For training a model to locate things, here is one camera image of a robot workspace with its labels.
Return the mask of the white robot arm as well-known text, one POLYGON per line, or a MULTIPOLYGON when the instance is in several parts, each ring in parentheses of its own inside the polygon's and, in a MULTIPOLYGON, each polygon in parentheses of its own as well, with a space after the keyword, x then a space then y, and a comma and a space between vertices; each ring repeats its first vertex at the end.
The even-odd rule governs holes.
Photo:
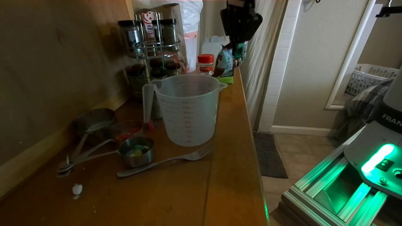
MULTIPOLYGON (((263 22, 255 0, 226 0, 221 11, 225 32, 234 46, 248 41, 263 22)), ((343 148, 361 178, 390 195, 402 198, 402 75, 397 75, 375 106, 373 120, 343 148)))

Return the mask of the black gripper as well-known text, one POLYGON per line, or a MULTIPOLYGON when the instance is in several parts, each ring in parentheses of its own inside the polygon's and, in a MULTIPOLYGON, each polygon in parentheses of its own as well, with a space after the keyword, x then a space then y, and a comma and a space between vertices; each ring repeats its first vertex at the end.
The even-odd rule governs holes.
POLYGON ((255 11, 255 0, 226 0, 220 16, 231 44, 249 41, 263 22, 255 11))

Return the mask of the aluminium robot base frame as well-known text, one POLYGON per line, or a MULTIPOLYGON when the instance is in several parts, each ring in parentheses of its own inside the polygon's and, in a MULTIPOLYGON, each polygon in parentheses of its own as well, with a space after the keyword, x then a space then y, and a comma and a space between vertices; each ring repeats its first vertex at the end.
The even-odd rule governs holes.
POLYGON ((282 206, 308 226, 402 226, 402 199, 366 183, 343 148, 358 130, 282 197, 282 206))

